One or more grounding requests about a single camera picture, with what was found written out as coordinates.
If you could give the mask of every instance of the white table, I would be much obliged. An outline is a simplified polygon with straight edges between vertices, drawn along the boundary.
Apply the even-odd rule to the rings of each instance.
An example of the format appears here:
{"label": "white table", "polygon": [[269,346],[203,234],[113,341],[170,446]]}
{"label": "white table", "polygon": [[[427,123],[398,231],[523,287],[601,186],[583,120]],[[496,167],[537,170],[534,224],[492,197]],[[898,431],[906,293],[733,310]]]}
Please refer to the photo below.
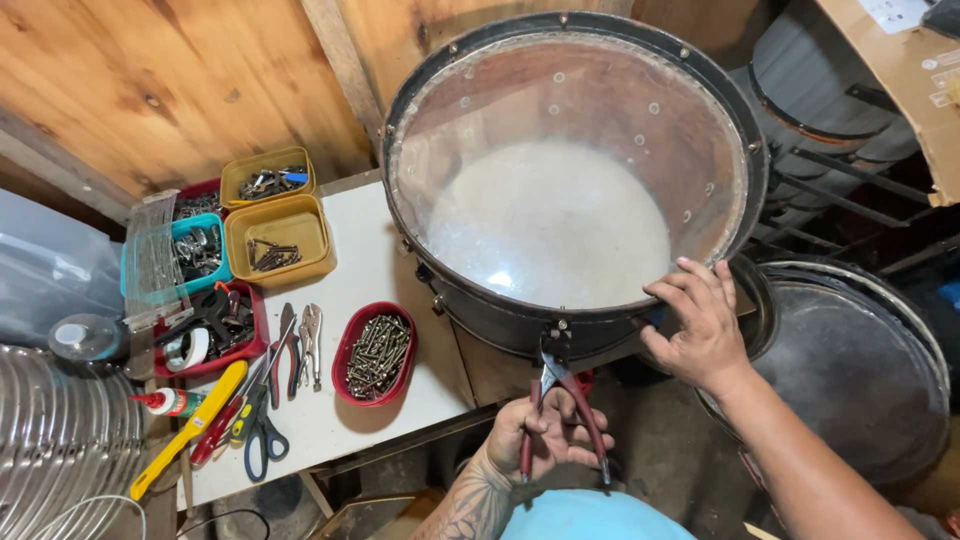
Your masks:
{"label": "white table", "polygon": [[[473,394],[447,317],[431,310],[430,290],[414,277],[416,258],[402,258],[399,235],[387,210],[383,186],[357,175],[324,186],[322,202],[337,253],[337,268],[327,276],[265,291],[270,336],[279,336],[279,314],[289,302],[298,316],[306,304],[320,306],[324,324],[318,339],[323,390],[302,387],[294,401],[281,398],[270,411],[276,428],[290,440],[290,453],[270,462],[264,481],[278,479],[330,459],[353,454],[414,430],[461,415],[475,407]],[[352,314],[367,304],[391,301],[406,308],[417,325],[417,363],[407,392],[396,402],[376,408],[349,405],[333,389],[329,368]],[[289,358],[278,359],[280,388],[286,384]],[[207,381],[201,391],[212,386]],[[253,487],[243,464],[243,448],[227,448],[193,472],[193,503],[202,504]],[[186,508],[182,480],[178,509]]]}

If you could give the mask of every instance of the glue bottle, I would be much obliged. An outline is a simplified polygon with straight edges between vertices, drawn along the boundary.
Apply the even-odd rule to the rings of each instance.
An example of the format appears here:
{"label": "glue bottle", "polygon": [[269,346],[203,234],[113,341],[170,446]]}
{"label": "glue bottle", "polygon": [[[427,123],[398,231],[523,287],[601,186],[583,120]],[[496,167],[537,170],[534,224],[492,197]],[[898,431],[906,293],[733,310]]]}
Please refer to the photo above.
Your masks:
{"label": "glue bottle", "polygon": [[160,388],[145,396],[132,395],[130,399],[143,403],[151,414],[190,417],[206,396],[176,388]]}

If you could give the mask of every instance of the blue tag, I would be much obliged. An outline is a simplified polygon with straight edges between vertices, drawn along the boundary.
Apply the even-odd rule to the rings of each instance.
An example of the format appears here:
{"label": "blue tag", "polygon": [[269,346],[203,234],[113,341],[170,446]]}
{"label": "blue tag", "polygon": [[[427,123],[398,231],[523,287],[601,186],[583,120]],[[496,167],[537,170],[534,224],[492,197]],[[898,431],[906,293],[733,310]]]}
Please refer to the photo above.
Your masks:
{"label": "blue tag", "polygon": [[287,179],[287,182],[306,184],[307,173],[287,173],[283,175],[283,178]]}

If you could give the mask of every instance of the white cable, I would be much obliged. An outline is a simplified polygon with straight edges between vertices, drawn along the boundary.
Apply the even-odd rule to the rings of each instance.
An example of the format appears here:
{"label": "white cable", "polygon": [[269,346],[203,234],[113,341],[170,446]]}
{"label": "white cable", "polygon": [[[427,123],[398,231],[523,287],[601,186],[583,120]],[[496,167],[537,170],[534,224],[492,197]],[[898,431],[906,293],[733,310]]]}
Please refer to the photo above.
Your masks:
{"label": "white cable", "polygon": [[56,525],[60,519],[66,517],[66,515],[69,514],[70,512],[73,512],[74,510],[83,506],[84,504],[92,503],[93,501],[99,501],[101,499],[119,499],[120,501],[126,501],[127,503],[130,503],[136,506],[136,509],[140,511],[140,530],[142,531],[140,534],[140,540],[147,540],[147,515],[143,512],[143,506],[141,506],[137,501],[134,501],[130,497],[124,497],[123,495],[98,495],[96,497],[90,497],[89,499],[84,499],[79,503],[76,503],[73,506],[70,506],[66,510],[63,510],[63,512],[61,512],[57,517],[51,520],[46,527],[34,533],[33,539],[37,540],[37,538],[43,536],[43,534],[47,530],[49,530],[51,527]]}

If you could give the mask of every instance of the clear drumhead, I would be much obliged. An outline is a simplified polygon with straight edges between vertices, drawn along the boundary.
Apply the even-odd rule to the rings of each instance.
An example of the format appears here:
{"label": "clear drumhead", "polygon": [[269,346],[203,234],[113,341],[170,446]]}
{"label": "clear drumhead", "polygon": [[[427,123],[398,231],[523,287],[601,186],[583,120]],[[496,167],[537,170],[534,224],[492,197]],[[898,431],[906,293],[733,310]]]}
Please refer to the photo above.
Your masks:
{"label": "clear drumhead", "polygon": [[675,257],[714,263],[746,205],[723,106],[636,44],[509,37],[413,95],[387,186],[409,234],[463,278],[541,307],[618,307]]}

